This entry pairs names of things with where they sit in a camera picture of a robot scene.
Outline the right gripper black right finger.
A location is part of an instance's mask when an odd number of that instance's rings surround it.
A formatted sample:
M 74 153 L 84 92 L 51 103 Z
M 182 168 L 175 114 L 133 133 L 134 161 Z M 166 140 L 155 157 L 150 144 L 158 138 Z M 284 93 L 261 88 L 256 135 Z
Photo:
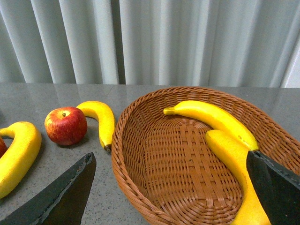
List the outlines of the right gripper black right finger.
M 300 223 L 300 177 L 258 150 L 246 167 L 259 202 L 272 225 Z

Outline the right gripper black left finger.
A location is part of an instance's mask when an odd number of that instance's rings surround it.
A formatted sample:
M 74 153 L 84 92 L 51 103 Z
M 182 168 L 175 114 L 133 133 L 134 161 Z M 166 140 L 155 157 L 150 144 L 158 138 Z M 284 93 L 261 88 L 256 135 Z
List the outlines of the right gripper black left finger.
M 88 153 L 36 196 L 0 221 L 2 225 L 81 224 L 97 161 Z

